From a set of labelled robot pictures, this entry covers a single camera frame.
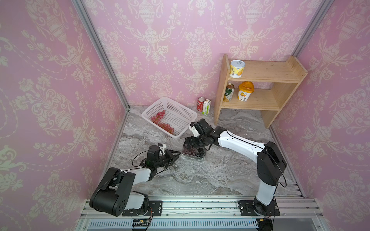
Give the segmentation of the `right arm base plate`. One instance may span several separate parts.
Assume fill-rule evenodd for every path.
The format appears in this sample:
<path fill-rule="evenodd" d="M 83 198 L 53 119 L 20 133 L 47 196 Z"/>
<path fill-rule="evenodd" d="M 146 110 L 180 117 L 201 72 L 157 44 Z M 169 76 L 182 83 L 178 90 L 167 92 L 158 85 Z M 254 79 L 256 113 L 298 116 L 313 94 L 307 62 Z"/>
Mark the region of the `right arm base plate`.
<path fill-rule="evenodd" d="M 241 200 L 238 201 L 238 208 L 242 216 L 280 216 L 280 210 L 275 200 L 272 200 L 268 206 L 262 204 L 257 199 Z"/>

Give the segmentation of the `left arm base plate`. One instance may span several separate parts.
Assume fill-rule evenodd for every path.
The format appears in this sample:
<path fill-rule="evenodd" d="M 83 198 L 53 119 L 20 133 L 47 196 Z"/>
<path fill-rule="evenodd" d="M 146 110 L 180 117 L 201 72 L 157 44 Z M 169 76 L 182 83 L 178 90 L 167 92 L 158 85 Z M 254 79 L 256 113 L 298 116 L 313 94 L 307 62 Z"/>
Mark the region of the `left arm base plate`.
<path fill-rule="evenodd" d="M 139 209 L 124 210 L 122 216 L 134 217 L 134 216 L 154 216 L 160 217 L 162 214 L 163 201 L 144 201 Z"/>

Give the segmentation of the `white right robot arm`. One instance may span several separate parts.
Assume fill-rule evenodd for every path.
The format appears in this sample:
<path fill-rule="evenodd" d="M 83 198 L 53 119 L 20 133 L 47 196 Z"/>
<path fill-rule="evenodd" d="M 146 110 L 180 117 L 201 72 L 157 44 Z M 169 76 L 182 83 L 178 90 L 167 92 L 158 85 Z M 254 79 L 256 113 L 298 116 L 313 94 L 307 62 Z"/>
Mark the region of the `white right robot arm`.
<path fill-rule="evenodd" d="M 274 142 L 266 144 L 251 141 L 237 136 L 219 126 L 206 129 L 189 126 L 192 136 L 187 137 L 184 148 L 218 147 L 230 149 L 256 163 L 257 175 L 260 179 L 257 194 L 252 203 L 253 210 L 260 216 L 269 216 L 275 210 L 275 193 L 287 167 L 284 157 Z"/>

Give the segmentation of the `dark red grape bunch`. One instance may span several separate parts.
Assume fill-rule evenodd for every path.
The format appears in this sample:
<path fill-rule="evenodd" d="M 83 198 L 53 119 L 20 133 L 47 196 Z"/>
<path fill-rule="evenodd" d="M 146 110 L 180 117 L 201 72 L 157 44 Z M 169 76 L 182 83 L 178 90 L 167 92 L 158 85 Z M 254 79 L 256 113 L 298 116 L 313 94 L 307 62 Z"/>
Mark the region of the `dark red grape bunch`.
<path fill-rule="evenodd" d="M 183 154 L 187 156 L 197 157 L 199 156 L 199 151 L 197 148 L 190 148 L 190 149 L 184 148 Z"/>

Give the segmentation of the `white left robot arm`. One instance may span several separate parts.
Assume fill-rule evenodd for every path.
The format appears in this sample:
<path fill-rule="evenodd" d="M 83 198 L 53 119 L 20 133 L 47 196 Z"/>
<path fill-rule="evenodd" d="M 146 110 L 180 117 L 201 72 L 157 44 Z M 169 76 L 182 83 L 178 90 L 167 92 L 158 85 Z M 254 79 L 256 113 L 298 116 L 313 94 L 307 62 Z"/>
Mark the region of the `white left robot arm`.
<path fill-rule="evenodd" d="M 150 216 L 148 195 L 133 190 L 139 183 L 151 181 L 158 169 L 167 169 L 180 157 L 181 152 L 165 149 L 163 145 L 152 145 L 140 165 L 128 170 L 111 167 L 93 192 L 89 206 L 96 211 L 113 216 L 133 213 Z"/>

